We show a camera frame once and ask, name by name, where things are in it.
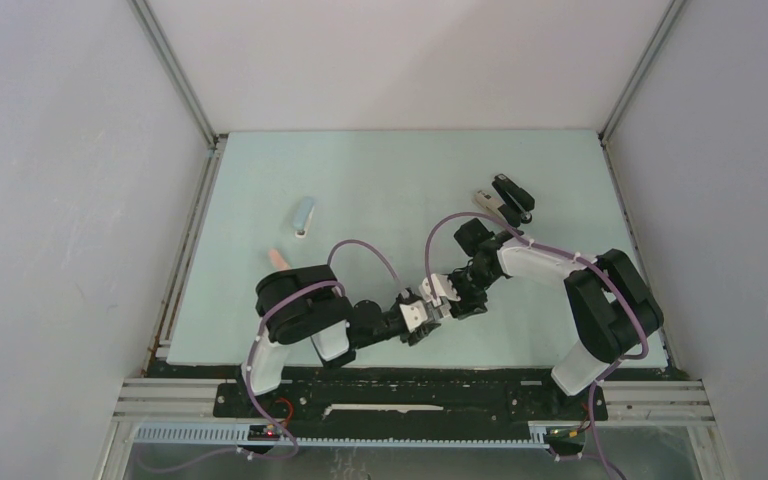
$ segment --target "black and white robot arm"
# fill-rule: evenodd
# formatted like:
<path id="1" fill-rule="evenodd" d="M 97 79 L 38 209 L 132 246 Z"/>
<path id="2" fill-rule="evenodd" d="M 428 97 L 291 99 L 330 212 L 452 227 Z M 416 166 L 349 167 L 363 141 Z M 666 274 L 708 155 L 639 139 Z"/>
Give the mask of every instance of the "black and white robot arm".
<path id="1" fill-rule="evenodd" d="M 326 367 L 346 365 L 358 349 L 393 337 L 414 345 L 447 319 L 485 313 L 487 289 L 503 277 L 529 277 L 566 289 L 579 341 L 554 366 L 552 380 L 567 396 L 579 394 L 640 344 L 626 311 L 606 296 L 602 280 L 583 264 L 530 248 L 506 231 L 493 234 L 478 219 L 462 225 L 455 240 L 470 261 L 449 274 L 432 274 L 434 293 L 426 278 L 382 311 L 375 302 L 352 306 L 334 289 L 317 289 L 277 311 L 266 323 L 267 338 L 258 339 L 250 365 L 243 365 L 250 369 L 254 394 L 278 387 L 289 348 L 299 341 L 311 338 Z M 610 250 L 585 258 L 608 275 L 646 336 L 661 327 L 661 309 L 625 253 Z M 336 281 L 327 265 L 273 273 L 257 286 L 257 311 L 263 316 L 290 295 L 325 281 Z"/>

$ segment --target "metal frame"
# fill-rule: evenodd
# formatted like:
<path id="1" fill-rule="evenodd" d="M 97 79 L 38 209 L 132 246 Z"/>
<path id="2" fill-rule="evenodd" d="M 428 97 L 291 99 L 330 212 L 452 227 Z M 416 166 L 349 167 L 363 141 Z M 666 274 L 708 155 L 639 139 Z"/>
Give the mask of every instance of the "metal frame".
<path id="1" fill-rule="evenodd" d="M 207 117 L 181 70 L 148 0 L 129 0 L 129 2 L 202 134 L 208 144 L 215 147 L 205 162 L 201 173 L 201 181 L 189 214 L 187 228 L 181 240 L 177 263 L 170 276 L 166 297 L 162 302 L 161 312 L 157 320 L 157 335 L 149 347 L 147 366 L 148 362 L 153 360 L 165 359 L 168 353 L 174 333 L 176 315 L 183 297 L 199 232 L 227 139 L 217 137 L 207 121 Z M 617 199 L 625 216 L 629 235 L 644 278 L 646 278 L 644 262 L 637 246 L 632 221 L 625 209 L 620 183 L 617 181 L 616 172 L 611 164 L 608 145 L 625 110 L 686 3 L 687 0 L 673 0 L 666 9 L 600 134 Z M 245 431 L 248 428 L 247 425 L 262 422 L 262 420 L 213 417 L 217 386 L 227 381 L 232 380 L 157 378 L 125 380 L 105 437 L 104 448 L 94 478 L 96 480 L 124 478 L 131 448 L 134 443 L 142 441 L 217 445 L 237 443 L 240 438 L 243 438 L 240 436 L 240 432 Z M 599 422 L 600 426 L 686 427 L 702 479 L 734 478 L 702 382 L 608 381 L 604 383 L 603 388 L 608 409 L 608 420 Z M 490 441 L 458 443 L 457 445 L 444 445 L 443 443 L 446 442 L 434 442 L 425 445 L 417 442 L 392 442 L 393 445 L 390 446 L 543 447 L 541 432 L 545 433 L 546 428 L 553 426 L 565 426 L 565 424 L 564 422 L 530 422 L 532 441 L 515 444 Z M 381 442 L 363 442 L 356 439 L 300 439 L 300 443 L 306 446 L 363 446 L 366 444 L 382 446 Z"/>

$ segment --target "light blue tabletop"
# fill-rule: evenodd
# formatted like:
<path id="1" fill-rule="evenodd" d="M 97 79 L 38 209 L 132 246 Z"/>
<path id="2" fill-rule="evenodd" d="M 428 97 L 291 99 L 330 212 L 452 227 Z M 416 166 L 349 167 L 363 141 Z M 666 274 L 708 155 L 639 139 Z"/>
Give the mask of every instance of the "light blue tabletop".
<path id="1" fill-rule="evenodd" d="M 478 189 L 504 173 L 536 199 L 526 232 L 582 253 L 632 252 L 602 149 L 592 131 L 234 133 L 222 158 L 167 361 L 239 364 L 254 339 L 257 282 L 273 272 L 278 248 L 293 267 L 325 263 L 331 247 L 357 238 L 391 260 L 409 285 L 423 278 L 423 248 L 444 216 L 479 211 Z M 305 196 L 316 200 L 308 236 L 291 222 Z M 432 270 L 448 273 L 467 257 L 443 227 Z M 397 290 L 377 258 L 343 247 L 334 272 L 353 303 L 388 308 Z M 352 366 L 537 367 L 563 358 L 577 340 L 563 286 L 499 280 L 489 312 L 452 320 L 414 347 L 393 339 L 362 349 Z M 649 357 L 625 366 L 663 367 L 656 333 Z M 319 365 L 313 346 L 294 346 L 290 365 Z"/>

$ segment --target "red wire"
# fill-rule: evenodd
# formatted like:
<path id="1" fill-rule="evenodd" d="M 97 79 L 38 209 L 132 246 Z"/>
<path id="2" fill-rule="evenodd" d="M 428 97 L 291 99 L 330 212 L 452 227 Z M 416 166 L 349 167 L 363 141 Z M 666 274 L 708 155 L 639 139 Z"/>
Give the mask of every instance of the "red wire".
<path id="1" fill-rule="evenodd" d="M 285 419 L 284 419 L 284 426 L 286 427 L 287 425 L 289 425 L 289 424 L 290 424 L 290 419 L 291 419 L 291 418 L 293 418 L 293 412 L 295 411 L 295 410 L 293 409 L 293 404 L 292 404 L 292 403 L 290 403 L 290 401 L 289 401 L 289 400 L 287 400 L 287 399 L 286 399 L 286 398 L 284 398 L 284 397 L 278 397 L 278 398 L 276 398 L 276 399 L 275 399 L 275 403 L 284 403 L 284 404 L 286 404 L 286 405 L 287 405 L 287 409 L 289 410 L 289 413 L 287 413 L 287 418 L 285 418 Z"/>

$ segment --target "purple cable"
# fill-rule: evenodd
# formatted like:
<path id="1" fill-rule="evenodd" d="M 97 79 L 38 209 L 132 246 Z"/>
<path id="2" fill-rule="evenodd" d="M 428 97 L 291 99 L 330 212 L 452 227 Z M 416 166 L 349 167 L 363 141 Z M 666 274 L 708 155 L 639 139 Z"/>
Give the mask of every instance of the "purple cable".
<path id="1" fill-rule="evenodd" d="M 599 279 L 602 280 L 602 283 L 604 283 L 605 286 L 608 287 L 608 290 L 610 290 L 611 293 L 613 293 L 614 296 L 617 297 L 617 301 L 620 302 L 620 306 L 623 308 L 623 311 L 625 311 L 626 315 L 628 315 L 628 319 L 631 321 L 631 325 L 634 327 L 634 331 L 637 332 L 637 338 L 640 340 L 640 345 L 643 350 L 637 355 L 627 355 L 627 356 L 624 355 L 622 358 L 627 360 L 639 360 L 641 358 L 646 357 L 646 355 L 649 354 L 649 342 L 646 341 L 646 332 L 643 331 L 643 327 L 640 325 L 640 321 L 637 319 L 637 315 L 634 314 L 634 310 L 631 309 L 631 306 L 625 300 L 625 297 L 623 297 L 622 293 L 620 293 L 619 289 L 617 289 L 617 286 L 614 285 L 614 282 L 612 282 L 611 279 L 608 278 L 607 275 L 605 275 L 605 272 L 603 272 L 596 265 L 593 265 L 592 263 L 590 263 L 587 259 L 584 259 L 581 256 L 576 256 L 574 253 L 567 252 L 566 250 L 562 250 L 560 248 L 551 247 L 549 245 L 543 245 L 534 241 L 529 242 L 528 240 L 525 239 L 525 237 L 520 235 L 519 232 L 517 232 L 513 227 L 511 227 L 507 223 L 504 223 L 498 218 L 492 217 L 485 213 L 478 213 L 478 212 L 453 213 L 448 217 L 444 218 L 443 220 L 440 220 L 439 222 L 437 222 L 437 225 L 434 225 L 434 228 L 431 229 L 431 233 L 428 234 L 428 239 L 425 241 L 425 276 L 428 278 L 428 284 L 431 286 L 432 297 L 437 298 L 437 291 L 434 288 L 434 282 L 431 281 L 431 240 L 434 238 L 434 234 L 437 233 L 437 230 L 439 230 L 440 227 L 443 226 L 443 224 L 445 224 L 449 220 L 454 220 L 456 218 L 461 218 L 461 217 L 478 217 L 478 218 L 483 218 L 485 220 L 490 220 L 496 225 L 499 225 L 500 227 L 507 230 L 511 235 L 514 236 L 514 238 L 522 242 L 524 245 L 530 245 L 532 248 L 536 248 L 537 250 L 543 250 L 544 252 L 549 252 L 553 255 L 576 261 L 584 265 L 585 267 L 589 268 L 590 270 L 592 270 L 593 273 L 595 273 L 596 276 L 598 276 Z"/>
<path id="2" fill-rule="evenodd" d="M 246 392 L 249 394 L 249 400 L 251 400 L 252 405 L 254 406 L 255 410 L 257 410 L 263 418 L 266 420 L 269 420 L 270 423 L 277 426 L 281 429 L 281 432 L 287 436 L 288 439 L 290 439 L 290 442 L 293 444 L 293 451 L 290 453 L 286 453 L 283 455 L 263 455 L 260 453 L 254 453 L 249 452 L 249 456 L 253 457 L 259 457 L 259 458 L 266 458 L 269 460 L 284 460 L 287 458 L 293 457 L 296 453 L 299 452 L 299 442 L 296 440 L 296 437 L 293 436 L 292 433 L 290 433 L 289 430 L 287 430 L 287 427 L 282 425 L 278 420 L 275 420 L 271 415 L 266 413 L 266 410 L 260 405 L 260 402 L 257 401 L 257 396 L 254 394 L 254 391 L 251 388 L 251 370 L 249 370 L 249 366 L 254 361 L 254 354 L 257 350 L 257 343 L 265 338 L 263 337 L 264 330 L 266 329 L 266 322 L 269 321 L 269 319 L 272 317 L 272 315 L 275 315 L 278 310 L 281 310 L 282 308 L 286 307 L 290 303 L 294 302 L 295 300 L 298 300 L 299 298 L 307 295 L 308 293 L 319 290 L 320 288 L 337 288 L 340 290 L 340 295 L 345 295 L 345 289 L 343 288 L 343 284 L 336 280 L 327 280 L 324 282 L 314 283 L 313 285 L 309 285 L 292 295 L 289 295 L 287 298 L 281 300 L 280 302 L 276 303 L 274 307 L 270 308 L 268 312 L 263 316 L 262 319 L 260 319 L 260 325 L 257 327 L 257 336 L 255 337 L 255 341 L 252 343 L 252 348 L 249 350 L 249 356 L 246 359 L 245 364 L 245 383 L 246 383 Z"/>
<path id="3" fill-rule="evenodd" d="M 399 275 L 396 274 L 396 270 L 393 268 L 393 265 L 390 264 L 389 261 L 387 261 L 387 258 L 384 257 L 384 254 L 381 253 L 377 248 L 373 247 L 372 245 L 364 242 L 363 240 L 356 240 L 354 238 L 350 238 L 348 240 L 343 240 L 342 242 L 339 242 L 337 245 L 334 245 L 334 247 L 331 249 L 331 253 L 328 254 L 328 265 L 331 265 L 331 261 L 334 260 L 334 254 L 337 253 L 337 250 L 339 250 L 340 247 L 343 245 L 348 244 L 355 244 L 360 245 L 361 247 L 366 248 L 370 252 L 374 253 L 376 257 L 378 257 L 379 260 L 381 260 L 381 263 L 384 264 L 385 267 L 387 267 L 387 271 L 390 272 L 390 275 L 393 277 L 393 280 L 396 281 L 396 288 L 401 290 L 403 287 L 402 280 L 399 278 Z"/>
<path id="4" fill-rule="evenodd" d="M 222 455 L 222 454 L 225 454 L 225 453 L 231 453 L 231 452 L 236 452 L 236 451 L 237 451 L 237 447 L 218 448 L 216 450 L 211 450 L 211 451 L 209 451 L 209 452 L 207 452 L 205 454 L 199 455 L 198 457 L 196 457 L 196 458 L 194 458 L 192 460 L 188 460 L 188 461 L 186 461 L 186 462 L 184 462 L 184 463 L 182 463 L 180 465 L 175 465 L 174 467 L 164 467 L 164 468 L 150 467 L 150 466 L 146 465 L 145 463 L 143 463 L 142 455 L 140 455 L 140 454 L 137 454 L 136 462 L 137 462 L 137 465 L 140 466 L 140 468 L 142 468 L 143 470 L 145 470 L 145 471 L 147 471 L 149 473 L 154 473 L 156 475 L 163 475 L 163 474 L 166 474 L 166 473 L 174 473 L 174 472 L 183 470 L 185 468 L 192 467 L 193 465 L 201 462 L 202 460 L 206 460 L 206 459 L 208 459 L 210 457 L 213 457 L 215 455 Z"/>
<path id="5" fill-rule="evenodd" d="M 558 455 L 555 452 L 555 450 L 552 449 L 552 447 L 549 447 L 549 454 L 552 455 L 553 457 L 555 457 L 557 459 L 557 461 L 559 461 L 559 462 L 580 461 L 580 460 L 583 460 L 585 458 L 590 459 L 590 460 L 600 460 L 600 458 L 597 455 L 590 455 L 588 453 L 582 453 L 580 457 L 578 455 L 566 455 L 566 456 L 562 457 L 562 456 Z M 614 465 L 611 462 L 608 462 L 608 466 L 614 472 L 616 472 L 616 474 L 619 475 L 622 480 L 628 480 L 628 478 L 625 476 L 624 473 L 622 473 L 622 470 L 620 470 L 620 468 L 618 466 Z"/>

